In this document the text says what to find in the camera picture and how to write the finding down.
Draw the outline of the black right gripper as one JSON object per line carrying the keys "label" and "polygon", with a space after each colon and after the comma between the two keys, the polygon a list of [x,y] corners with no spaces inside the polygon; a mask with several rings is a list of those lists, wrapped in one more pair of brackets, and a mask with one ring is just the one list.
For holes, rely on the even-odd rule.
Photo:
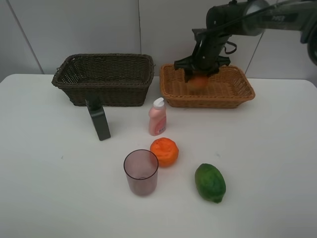
{"label": "black right gripper", "polygon": [[184,70],[184,80],[188,82],[192,74],[206,74],[207,77],[218,74],[218,68],[231,64],[229,57],[220,56],[230,35],[207,35],[200,42],[196,42],[192,54],[186,58],[176,60],[174,68]]}

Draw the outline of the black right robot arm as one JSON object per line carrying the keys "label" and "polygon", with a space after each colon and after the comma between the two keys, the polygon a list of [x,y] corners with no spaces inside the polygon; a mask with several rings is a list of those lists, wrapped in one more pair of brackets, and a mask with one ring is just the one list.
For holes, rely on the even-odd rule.
{"label": "black right robot arm", "polygon": [[174,69],[184,70],[185,82],[193,75],[211,76],[222,66],[230,65],[226,44],[233,35],[257,36],[266,29],[294,30],[301,33],[300,42],[306,44],[308,55],[317,62],[317,2],[315,0],[286,0],[273,5],[265,0],[230,1],[210,8],[206,27],[193,29],[196,45],[192,54],[176,60]]}

